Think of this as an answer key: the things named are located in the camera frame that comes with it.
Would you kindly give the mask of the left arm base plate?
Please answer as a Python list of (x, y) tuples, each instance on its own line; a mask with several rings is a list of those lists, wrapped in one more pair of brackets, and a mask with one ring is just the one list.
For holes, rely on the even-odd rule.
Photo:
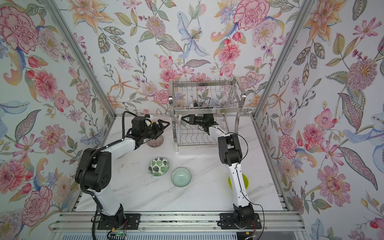
[(102, 215), (97, 230), (116, 230), (118, 228), (122, 230), (138, 230), (140, 218), (140, 214), (123, 214), (122, 216)]

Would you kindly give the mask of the lime green plastic bowl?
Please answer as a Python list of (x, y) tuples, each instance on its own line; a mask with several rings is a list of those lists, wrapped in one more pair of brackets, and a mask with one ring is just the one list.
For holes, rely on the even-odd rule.
[[(248, 180), (247, 176), (244, 175), (244, 174), (242, 174), (242, 177), (243, 177), (245, 188), (248, 189), (248, 187), (249, 187), (249, 180)], [(230, 177), (228, 177), (228, 183), (229, 183), (230, 188), (232, 188), (232, 182), (231, 182), (231, 178)]]

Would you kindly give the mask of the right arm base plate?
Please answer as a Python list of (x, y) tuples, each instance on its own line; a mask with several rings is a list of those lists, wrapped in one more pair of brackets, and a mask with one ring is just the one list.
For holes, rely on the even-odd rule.
[(235, 217), (234, 213), (221, 213), (219, 218), (217, 226), (222, 230), (261, 230), (263, 228), (257, 213), (254, 213), (252, 218)]

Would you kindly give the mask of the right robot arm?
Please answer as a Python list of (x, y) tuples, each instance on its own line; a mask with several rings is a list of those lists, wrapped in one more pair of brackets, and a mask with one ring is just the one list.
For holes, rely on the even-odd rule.
[(241, 149), (239, 134), (225, 132), (215, 121), (213, 114), (187, 115), (181, 117), (181, 122), (191, 126), (197, 126), (210, 137), (217, 140), (219, 158), (226, 166), (233, 190), (234, 211), (233, 219), (229, 221), (231, 225), (244, 229), (246, 224), (254, 221), (253, 204), (248, 200), (247, 189), (242, 173), (242, 160), (245, 158)]

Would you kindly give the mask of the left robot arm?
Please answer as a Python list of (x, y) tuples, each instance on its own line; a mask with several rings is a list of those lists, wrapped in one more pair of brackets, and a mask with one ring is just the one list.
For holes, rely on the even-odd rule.
[(125, 120), (122, 120), (120, 139), (97, 149), (84, 150), (75, 181), (82, 193), (91, 196), (97, 205), (98, 213), (105, 221), (118, 225), (126, 221), (124, 208), (110, 187), (113, 161), (137, 150), (148, 140), (158, 139), (170, 125), (170, 122), (163, 120), (154, 122), (150, 115), (134, 116), (129, 130), (125, 129)]

